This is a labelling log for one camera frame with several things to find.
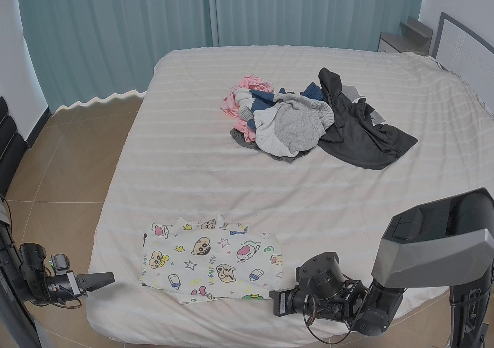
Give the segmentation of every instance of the pile of clothes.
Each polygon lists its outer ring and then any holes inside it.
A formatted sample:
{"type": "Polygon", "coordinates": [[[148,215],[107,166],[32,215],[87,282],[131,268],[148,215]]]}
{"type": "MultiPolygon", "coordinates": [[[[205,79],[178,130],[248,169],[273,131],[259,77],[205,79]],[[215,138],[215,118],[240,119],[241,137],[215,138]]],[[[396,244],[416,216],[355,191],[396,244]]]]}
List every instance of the pile of clothes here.
{"type": "Polygon", "coordinates": [[[338,74],[319,72],[296,95],[254,75],[229,91],[221,109],[237,118],[235,141],[289,163],[319,145],[327,153],[363,168],[381,170],[405,154],[417,139],[390,126],[366,103],[355,86],[342,86],[338,74]]]}

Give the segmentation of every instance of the white bed sheet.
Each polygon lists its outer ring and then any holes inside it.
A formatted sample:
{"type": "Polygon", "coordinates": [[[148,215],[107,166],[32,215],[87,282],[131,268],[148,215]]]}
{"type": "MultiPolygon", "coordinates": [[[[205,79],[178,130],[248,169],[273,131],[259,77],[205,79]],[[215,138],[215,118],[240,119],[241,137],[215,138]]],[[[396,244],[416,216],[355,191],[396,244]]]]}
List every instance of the white bed sheet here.
{"type": "MultiPolygon", "coordinates": [[[[145,227],[221,214],[277,235],[283,287],[293,286],[297,266],[323,251],[336,251],[343,272],[368,284],[393,215],[481,186],[494,193],[493,163],[494,120],[468,86],[425,57],[292,46],[171,52],[155,68],[102,209],[90,272],[112,271],[116,282],[90,295],[87,318],[98,332],[128,343],[229,348],[312,342],[302,317],[273,316],[271,300],[180,305],[140,286],[145,227]],[[244,75],[297,93],[319,83],[322,67],[356,86],[418,143],[374,171],[319,147],[288,164],[230,138],[233,119],[219,106],[244,75]]],[[[409,289],[396,317],[443,291],[409,289]]],[[[322,337],[346,332],[328,321],[312,328],[322,337]]]]}

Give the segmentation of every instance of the teal curtain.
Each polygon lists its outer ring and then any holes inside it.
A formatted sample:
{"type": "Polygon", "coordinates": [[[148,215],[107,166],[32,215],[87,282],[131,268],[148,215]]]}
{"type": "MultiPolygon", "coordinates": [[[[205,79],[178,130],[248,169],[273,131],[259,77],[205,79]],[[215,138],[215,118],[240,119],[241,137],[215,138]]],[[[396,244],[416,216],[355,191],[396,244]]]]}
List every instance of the teal curtain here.
{"type": "Polygon", "coordinates": [[[421,0],[19,0],[51,110],[146,90],[174,49],[312,45],[377,50],[421,0]]]}

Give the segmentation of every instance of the black garment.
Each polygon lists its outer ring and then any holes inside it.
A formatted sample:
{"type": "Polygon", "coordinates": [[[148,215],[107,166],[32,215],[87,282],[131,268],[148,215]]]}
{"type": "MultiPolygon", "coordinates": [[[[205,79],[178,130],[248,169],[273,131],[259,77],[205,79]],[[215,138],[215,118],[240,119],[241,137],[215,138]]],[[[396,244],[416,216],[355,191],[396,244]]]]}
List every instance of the black garment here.
{"type": "MultiPolygon", "coordinates": [[[[232,136],[232,138],[237,141],[237,143],[241,146],[241,147],[246,147],[246,148],[249,148],[249,149],[255,149],[255,150],[260,150],[262,152],[264,152],[263,150],[261,150],[260,147],[257,146],[257,144],[255,143],[255,141],[250,141],[250,142],[247,142],[245,139],[244,139],[244,135],[238,131],[237,129],[231,129],[230,130],[230,135],[232,136]]],[[[289,156],[275,156],[274,154],[269,154],[267,152],[264,152],[268,155],[270,155],[273,159],[275,160],[283,160],[283,161],[286,161],[287,163],[291,163],[293,162],[293,160],[295,159],[298,159],[299,157],[302,157],[302,156],[305,156],[306,154],[309,154],[309,150],[301,150],[297,156],[295,157],[289,157],[289,156]]]]}
{"type": "Polygon", "coordinates": [[[417,138],[390,126],[373,126],[374,111],[365,99],[353,103],[341,92],[341,79],[327,68],[319,71],[323,100],[334,112],[334,123],[318,145],[333,156],[362,168],[382,170],[405,154],[417,138]]]}

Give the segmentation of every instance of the nightstand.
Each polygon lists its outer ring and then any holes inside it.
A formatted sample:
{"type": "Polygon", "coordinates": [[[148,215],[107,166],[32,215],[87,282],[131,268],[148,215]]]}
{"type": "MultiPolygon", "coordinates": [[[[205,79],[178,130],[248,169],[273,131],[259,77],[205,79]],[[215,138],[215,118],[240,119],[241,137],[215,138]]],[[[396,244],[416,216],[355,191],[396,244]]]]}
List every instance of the nightstand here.
{"type": "Polygon", "coordinates": [[[415,20],[411,16],[407,22],[400,22],[403,35],[382,32],[378,52],[402,53],[414,52],[418,55],[428,55],[432,39],[432,29],[415,20]]]}

